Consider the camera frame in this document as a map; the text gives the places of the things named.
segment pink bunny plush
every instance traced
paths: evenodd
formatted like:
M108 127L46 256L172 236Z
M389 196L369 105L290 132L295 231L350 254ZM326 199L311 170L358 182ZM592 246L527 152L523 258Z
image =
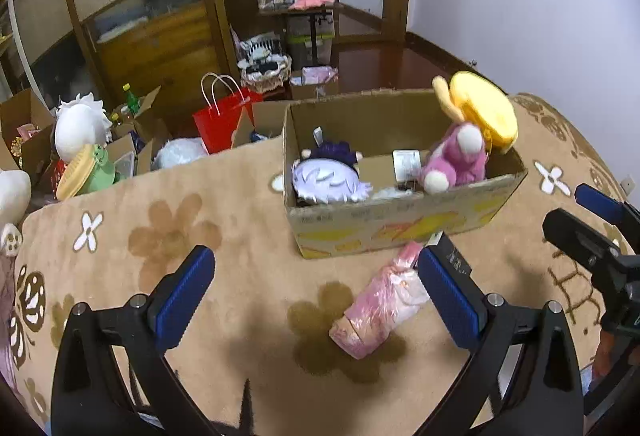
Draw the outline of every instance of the pink bunny plush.
M480 129L470 122L452 125L427 164L419 170L417 180L427 194L482 181L486 159Z

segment green bottle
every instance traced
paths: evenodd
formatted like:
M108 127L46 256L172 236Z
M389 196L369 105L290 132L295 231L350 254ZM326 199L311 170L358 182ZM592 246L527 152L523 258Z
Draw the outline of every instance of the green bottle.
M122 89L127 95L127 107L129 107L131 114L135 116L140 110L140 100L138 99L138 96L130 91L131 86L128 83L123 85Z

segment white plush doll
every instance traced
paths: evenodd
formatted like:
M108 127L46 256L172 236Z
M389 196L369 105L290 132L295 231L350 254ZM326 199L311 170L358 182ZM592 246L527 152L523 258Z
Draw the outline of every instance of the white plush doll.
M106 145L111 141L111 121L102 107L102 100L94 100L90 92L78 94L69 103L62 102L56 111L56 151L69 164L87 143Z
M0 171L0 253L15 257L22 246L17 225L31 199L31 180L23 171Z

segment plastic bottle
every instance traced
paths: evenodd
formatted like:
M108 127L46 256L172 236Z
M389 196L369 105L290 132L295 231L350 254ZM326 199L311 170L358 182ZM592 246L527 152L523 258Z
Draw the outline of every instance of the plastic bottle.
M133 123L133 116L126 104L120 108L120 119L123 123Z
M122 90L127 95L127 107L129 107L131 114L135 116L140 110L140 100L131 92L131 86L128 83L122 86Z

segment flower pattern rug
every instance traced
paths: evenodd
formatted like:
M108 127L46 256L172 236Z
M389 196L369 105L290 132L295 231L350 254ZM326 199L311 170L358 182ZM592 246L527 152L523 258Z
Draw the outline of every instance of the flower pattern rug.
M489 224L453 241L484 292L531 307L560 301L585 366L598 343L602 298L582 268L545 242L542 220L564 207L625 253L620 233L573 198L582 182L617 199L623 194L559 112L528 94L512 100L516 149L529 175ZM269 186L281 170L282 143L272 139L123 181L25 220L7 321L15 383L38 423L50 417L72 305L123 305L204 244L215 251L216 277L166 358L209 419L235 427L250 404L258 435L413 434L468 353L453 345L430 303L359 362L332 344L328 327L394 251L302 259L282 197ZM126 354L118 350L116 358L126 377Z

